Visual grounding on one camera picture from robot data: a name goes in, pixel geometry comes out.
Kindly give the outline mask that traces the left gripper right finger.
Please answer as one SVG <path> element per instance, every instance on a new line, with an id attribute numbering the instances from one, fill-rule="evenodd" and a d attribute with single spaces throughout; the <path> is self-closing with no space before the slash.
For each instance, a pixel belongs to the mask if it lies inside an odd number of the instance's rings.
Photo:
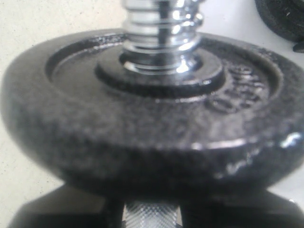
<path id="1" fill-rule="evenodd" d="M 304 211 L 268 190 L 218 197 L 205 190 L 177 190 L 184 228 L 302 228 Z"/>

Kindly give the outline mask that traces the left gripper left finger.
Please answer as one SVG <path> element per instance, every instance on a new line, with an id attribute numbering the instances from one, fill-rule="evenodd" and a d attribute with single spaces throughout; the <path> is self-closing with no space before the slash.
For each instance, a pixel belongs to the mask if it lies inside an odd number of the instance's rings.
<path id="1" fill-rule="evenodd" d="M 124 203 L 68 185 L 24 204 L 10 228 L 124 228 Z"/>

